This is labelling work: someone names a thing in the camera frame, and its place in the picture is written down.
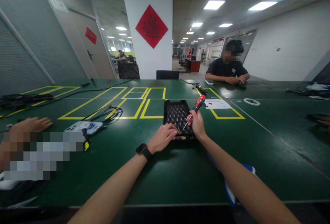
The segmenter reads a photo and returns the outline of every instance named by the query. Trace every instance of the red sign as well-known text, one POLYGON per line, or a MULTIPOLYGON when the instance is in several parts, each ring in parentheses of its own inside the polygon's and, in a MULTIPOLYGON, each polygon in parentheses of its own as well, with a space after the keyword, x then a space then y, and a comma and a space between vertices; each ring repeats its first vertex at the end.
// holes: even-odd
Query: red sign
POLYGON ((215 39, 215 40, 213 40, 213 42, 220 42, 220 41, 222 41, 222 40, 224 40, 224 37, 223 37, 223 38, 215 39))
POLYGON ((151 5, 145 10, 135 29, 153 49, 168 31, 151 5))
POLYGON ((85 36, 91 40, 92 43, 96 44, 96 35, 87 27, 85 36))

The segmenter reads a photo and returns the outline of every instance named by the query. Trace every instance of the black t-shirt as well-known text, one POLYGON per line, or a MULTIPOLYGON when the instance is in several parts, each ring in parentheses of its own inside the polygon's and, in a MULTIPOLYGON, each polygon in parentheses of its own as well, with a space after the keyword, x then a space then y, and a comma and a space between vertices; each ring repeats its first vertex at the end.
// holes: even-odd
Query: black t-shirt
POLYGON ((248 72, 240 61, 232 61, 226 64, 223 63, 222 58, 218 58, 210 64, 206 73, 222 77, 240 77, 248 72))

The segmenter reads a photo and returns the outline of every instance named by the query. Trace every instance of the hand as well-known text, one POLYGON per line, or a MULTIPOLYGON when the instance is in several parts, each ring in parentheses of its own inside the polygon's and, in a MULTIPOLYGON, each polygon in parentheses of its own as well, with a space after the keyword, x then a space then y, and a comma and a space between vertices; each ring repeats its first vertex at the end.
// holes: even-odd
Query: hand
POLYGON ((11 133, 30 133, 30 132, 42 132, 52 126, 52 120, 44 117, 39 119, 38 117, 28 118, 13 125, 9 132, 11 133))
POLYGON ((181 132, 173 124, 162 125, 148 143, 148 150, 152 154, 162 151, 177 134, 181 132))
POLYGON ((323 118, 323 121, 319 121, 319 123, 327 125, 328 126, 328 132, 330 134, 330 117, 323 118))
POLYGON ((187 116, 186 121, 190 118, 192 115, 192 118, 190 119, 188 126, 192 124, 192 130, 195 133, 197 139, 203 138, 206 136, 205 127, 204 127, 204 120, 202 117, 202 114, 200 111, 197 111, 197 113, 194 110, 189 111, 191 114, 187 116))
POLYGON ((225 81, 231 85, 235 85, 238 82, 238 80, 235 77, 226 77, 225 81))
POLYGON ((241 75, 240 77, 238 77, 237 80, 242 84, 245 84, 245 82, 246 82, 246 79, 245 79, 244 75, 241 75))

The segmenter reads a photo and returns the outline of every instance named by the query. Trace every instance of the red screwdriver handle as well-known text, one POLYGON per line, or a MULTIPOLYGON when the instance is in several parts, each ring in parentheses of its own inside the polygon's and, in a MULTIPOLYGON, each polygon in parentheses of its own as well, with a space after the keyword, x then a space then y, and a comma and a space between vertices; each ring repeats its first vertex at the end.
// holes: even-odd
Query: red screwdriver handle
POLYGON ((192 110, 197 112, 199 110, 199 108, 204 104, 204 102, 205 102, 205 96, 202 95, 197 99, 195 107, 192 110))

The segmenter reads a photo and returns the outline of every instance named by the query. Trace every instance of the white pillar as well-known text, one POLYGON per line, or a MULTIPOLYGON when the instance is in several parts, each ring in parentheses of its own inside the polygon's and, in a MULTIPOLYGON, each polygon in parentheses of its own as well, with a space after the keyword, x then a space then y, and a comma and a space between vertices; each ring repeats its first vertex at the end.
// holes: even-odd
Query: white pillar
POLYGON ((173 0, 125 0, 125 6, 140 79, 156 79, 156 70, 172 70, 173 0), (154 49, 135 29, 149 5, 168 28, 154 49))

